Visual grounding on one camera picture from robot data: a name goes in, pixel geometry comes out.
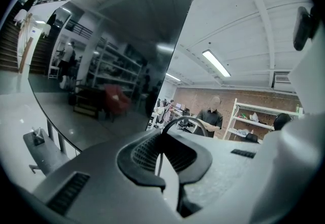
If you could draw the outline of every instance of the black shirt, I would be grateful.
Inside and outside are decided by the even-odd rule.
[[[197,119],[203,120],[206,123],[209,123],[214,126],[222,127],[223,116],[218,111],[211,112],[211,109],[201,110],[197,116]],[[214,132],[208,132],[208,137],[214,136]],[[194,134],[203,136],[202,129],[198,126]]]

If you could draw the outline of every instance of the shelving unit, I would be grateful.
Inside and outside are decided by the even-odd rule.
[[[245,110],[249,110],[249,111],[253,111],[253,112],[265,113],[265,114],[275,115],[275,116],[280,113],[286,113],[292,119],[300,118],[303,116],[303,108],[300,108],[299,113],[296,113],[296,112],[291,112],[291,111],[285,111],[285,110],[279,110],[279,109],[273,109],[273,108],[260,107],[260,106],[250,105],[250,104],[239,103],[239,102],[237,102],[237,99],[235,99],[232,115],[229,120],[228,127],[223,135],[223,139],[228,140],[231,133],[233,133],[237,136],[240,136],[240,137],[245,137],[243,134],[240,134],[234,130],[234,125],[236,123],[236,120],[242,121],[244,123],[256,125],[258,127],[262,127],[262,128],[268,129],[270,131],[274,130],[274,127],[271,125],[261,124],[259,122],[255,122],[255,121],[252,121],[249,119],[238,117],[239,109],[245,109]]]
[[[96,47],[96,52],[98,58],[93,57],[96,66],[93,71],[88,71],[88,74],[91,75],[89,76],[91,87],[98,88],[100,85],[98,82],[100,81],[102,84],[103,80],[112,84],[120,83],[124,85],[122,91],[131,97],[137,85],[142,66],[135,60],[120,53],[116,46],[107,41],[105,43],[100,42]],[[111,75],[115,73],[115,70],[120,71],[118,76]]]

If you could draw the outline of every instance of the man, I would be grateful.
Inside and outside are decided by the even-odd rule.
[[[214,131],[221,129],[222,127],[223,117],[217,110],[220,107],[220,104],[221,99],[218,96],[213,97],[210,102],[210,108],[207,110],[202,109],[197,116],[197,119],[207,130],[208,137],[211,138],[214,136]],[[194,134],[203,136],[203,131],[199,125]]]
[[[62,68],[62,72],[61,72],[62,76],[68,75],[69,62],[73,55],[74,47],[75,47],[75,42],[72,41],[63,52],[63,57],[59,65]]]

